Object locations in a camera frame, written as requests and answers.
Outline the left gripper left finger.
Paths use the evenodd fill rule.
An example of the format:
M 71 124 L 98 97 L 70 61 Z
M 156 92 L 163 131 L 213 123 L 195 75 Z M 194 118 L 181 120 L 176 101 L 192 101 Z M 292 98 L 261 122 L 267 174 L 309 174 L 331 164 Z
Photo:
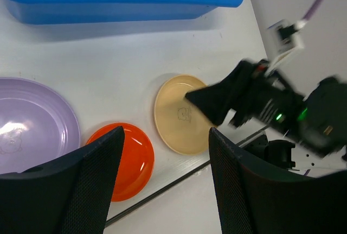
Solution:
M 103 233 L 123 152 L 117 127 L 22 173 L 1 175 L 1 233 Z

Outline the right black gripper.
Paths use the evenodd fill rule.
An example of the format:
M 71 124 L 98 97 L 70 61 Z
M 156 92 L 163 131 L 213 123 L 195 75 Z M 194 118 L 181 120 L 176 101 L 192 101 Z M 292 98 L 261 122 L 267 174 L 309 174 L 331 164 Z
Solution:
M 267 60 L 241 60 L 223 80 L 190 91 L 185 99 L 214 126 L 221 125 L 232 109 L 230 124 L 236 128 L 255 118 L 281 134 L 295 135 L 304 96 L 280 72 L 267 75 L 268 68 Z

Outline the yellow plate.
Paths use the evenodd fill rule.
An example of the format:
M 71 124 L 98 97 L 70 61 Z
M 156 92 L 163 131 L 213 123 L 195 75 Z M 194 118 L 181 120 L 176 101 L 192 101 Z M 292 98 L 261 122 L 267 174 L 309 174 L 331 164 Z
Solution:
M 185 94 L 206 87 L 197 77 L 181 74 L 159 89 L 153 108 L 154 121 L 163 142 L 182 155 L 198 155 L 208 149 L 212 124 L 185 99 Z

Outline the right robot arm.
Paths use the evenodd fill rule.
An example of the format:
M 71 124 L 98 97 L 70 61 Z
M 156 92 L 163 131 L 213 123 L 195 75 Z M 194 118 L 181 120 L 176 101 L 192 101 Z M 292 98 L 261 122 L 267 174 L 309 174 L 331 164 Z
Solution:
M 186 93 L 215 127 L 234 111 L 230 125 L 238 128 L 256 119 L 282 134 L 281 140 L 260 136 L 245 150 L 283 169 L 295 169 L 295 146 L 326 157 L 346 148 L 346 83 L 323 79 L 308 96 L 297 92 L 269 61 L 241 60 L 220 82 Z

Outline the purple plate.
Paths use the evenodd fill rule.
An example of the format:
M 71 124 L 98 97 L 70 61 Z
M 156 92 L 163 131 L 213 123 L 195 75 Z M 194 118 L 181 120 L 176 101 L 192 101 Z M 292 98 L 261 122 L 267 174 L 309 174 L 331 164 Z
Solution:
M 51 88 L 1 78 L 1 173 L 21 173 L 80 147 L 77 117 Z

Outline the orange plate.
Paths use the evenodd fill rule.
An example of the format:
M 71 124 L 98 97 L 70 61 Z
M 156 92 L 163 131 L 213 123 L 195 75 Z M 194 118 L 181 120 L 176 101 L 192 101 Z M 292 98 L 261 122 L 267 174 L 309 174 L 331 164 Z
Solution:
M 108 124 L 92 134 L 87 143 L 94 142 L 116 127 L 124 129 L 125 140 L 112 202 L 128 200 L 142 191 L 155 165 L 155 152 L 150 139 L 140 128 L 130 123 Z

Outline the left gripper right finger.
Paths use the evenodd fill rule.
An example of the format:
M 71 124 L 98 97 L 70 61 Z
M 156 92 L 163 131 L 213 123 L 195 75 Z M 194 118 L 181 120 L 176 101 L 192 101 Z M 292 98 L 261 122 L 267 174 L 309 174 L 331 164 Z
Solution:
M 346 171 L 311 178 L 274 166 L 209 131 L 223 233 L 346 233 Z

